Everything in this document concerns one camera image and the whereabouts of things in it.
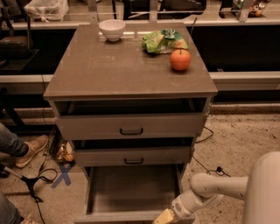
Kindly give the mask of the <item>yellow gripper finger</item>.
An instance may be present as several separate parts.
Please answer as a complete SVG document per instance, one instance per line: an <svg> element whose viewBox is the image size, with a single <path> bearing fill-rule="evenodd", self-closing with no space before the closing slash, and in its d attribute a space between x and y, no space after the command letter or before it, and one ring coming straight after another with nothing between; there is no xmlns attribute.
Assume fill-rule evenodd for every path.
<svg viewBox="0 0 280 224"><path fill-rule="evenodd" d="M174 222L175 214L171 209L165 209L152 224L172 224Z"/></svg>

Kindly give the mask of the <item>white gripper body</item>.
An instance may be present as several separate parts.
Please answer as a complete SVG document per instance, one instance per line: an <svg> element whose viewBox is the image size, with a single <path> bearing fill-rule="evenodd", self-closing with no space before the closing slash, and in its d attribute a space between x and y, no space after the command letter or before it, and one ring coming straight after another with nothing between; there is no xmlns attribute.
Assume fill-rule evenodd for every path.
<svg viewBox="0 0 280 224"><path fill-rule="evenodd" d="M196 211L217 204L222 198L220 194L206 198L189 188L172 201L171 209L178 219L187 219Z"/></svg>

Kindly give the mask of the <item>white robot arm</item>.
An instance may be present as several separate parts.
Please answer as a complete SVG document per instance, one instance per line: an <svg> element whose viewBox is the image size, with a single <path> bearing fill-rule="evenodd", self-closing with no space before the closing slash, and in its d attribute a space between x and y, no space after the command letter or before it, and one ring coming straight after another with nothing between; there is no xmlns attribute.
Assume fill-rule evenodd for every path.
<svg viewBox="0 0 280 224"><path fill-rule="evenodd" d="M280 224L280 152L273 151L255 161L247 177L192 176L181 193L152 224L172 224L228 196L244 201L242 224Z"/></svg>

